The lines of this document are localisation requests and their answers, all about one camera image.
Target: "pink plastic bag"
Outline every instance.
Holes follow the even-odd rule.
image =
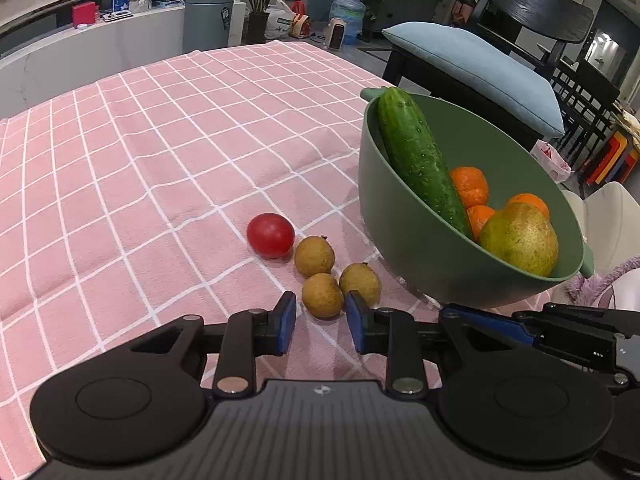
[[[556,183],[564,182],[571,175],[571,167],[564,161],[551,144],[538,140],[531,150],[531,155]]]

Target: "table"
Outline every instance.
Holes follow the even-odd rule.
[[[0,121],[2,480],[42,462],[28,409],[54,373],[184,314],[222,322],[300,294],[292,262],[247,247],[256,214],[283,214],[298,240],[326,235],[336,271],[368,262],[382,304],[436,319],[438,304],[393,275],[360,218],[358,95],[384,83],[320,48],[273,41],[129,70]],[[257,361],[258,383],[384,367],[354,352],[344,316],[300,308],[289,354]],[[428,377],[438,385],[433,365]]]

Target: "blue cushion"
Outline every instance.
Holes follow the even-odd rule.
[[[468,30],[407,22],[382,33],[391,43],[500,105],[543,137],[564,134],[549,82]]]

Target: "blue water bottle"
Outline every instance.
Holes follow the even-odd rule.
[[[353,44],[362,32],[362,20],[367,7],[360,0],[334,0],[329,12],[329,21],[340,18],[346,24],[344,44]]]

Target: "metal screw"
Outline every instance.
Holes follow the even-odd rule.
[[[424,384],[413,377],[400,377],[391,384],[391,387],[401,394],[416,394],[424,389]]]
[[[613,380],[615,381],[616,384],[619,384],[620,386],[624,386],[629,382],[629,378],[626,376],[626,374],[623,374],[622,372],[618,372],[617,374],[615,374],[613,376]]]
[[[239,394],[249,387],[249,381],[244,377],[224,377],[216,384],[217,388],[226,394]]]

